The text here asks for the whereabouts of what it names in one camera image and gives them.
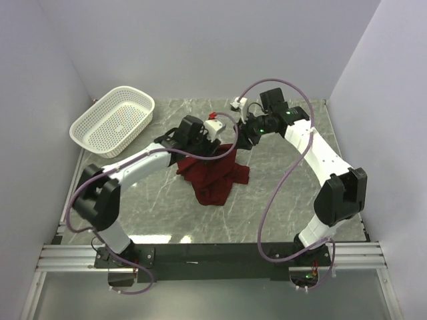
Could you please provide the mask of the dark red t shirt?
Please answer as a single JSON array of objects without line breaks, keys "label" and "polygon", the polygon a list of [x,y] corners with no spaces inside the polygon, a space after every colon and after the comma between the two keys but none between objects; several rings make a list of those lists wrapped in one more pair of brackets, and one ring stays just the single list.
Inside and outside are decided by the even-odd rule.
[{"label": "dark red t shirt", "polygon": [[221,159],[202,161],[187,157],[177,163],[177,174],[191,183],[199,204],[223,206],[233,185],[247,185],[250,168],[236,163],[237,151]]}]

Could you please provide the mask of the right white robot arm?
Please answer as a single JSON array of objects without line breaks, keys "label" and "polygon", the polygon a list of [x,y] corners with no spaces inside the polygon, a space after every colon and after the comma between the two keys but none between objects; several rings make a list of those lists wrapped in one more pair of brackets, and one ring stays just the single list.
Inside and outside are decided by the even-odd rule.
[{"label": "right white robot arm", "polygon": [[240,112],[238,121],[238,149],[250,150],[262,136],[278,133],[300,153],[298,161],[305,161],[320,184],[314,201],[314,216],[296,235],[293,254],[288,257],[267,256],[260,242],[260,255],[272,263],[294,260],[307,266],[316,258],[316,249],[331,239],[346,221],[364,209],[367,174],[345,162],[318,133],[314,114],[301,107],[289,107],[282,90],[261,93],[262,115],[250,113],[247,100],[236,97],[231,110]]}]

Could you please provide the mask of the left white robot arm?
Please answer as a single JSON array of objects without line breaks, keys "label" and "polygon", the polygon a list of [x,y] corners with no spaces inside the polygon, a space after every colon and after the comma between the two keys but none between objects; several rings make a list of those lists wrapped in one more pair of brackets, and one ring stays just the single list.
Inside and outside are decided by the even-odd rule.
[{"label": "left white robot arm", "polygon": [[178,127],[156,138],[135,155],[112,165],[90,165],[83,170],[70,206],[106,244],[110,250],[109,259],[115,266],[127,267],[139,257],[134,242],[118,221],[122,193],[185,157],[213,159],[221,144],[218,136],[225,128],[226,125],[215,117],[203,121],[187,115]]}]

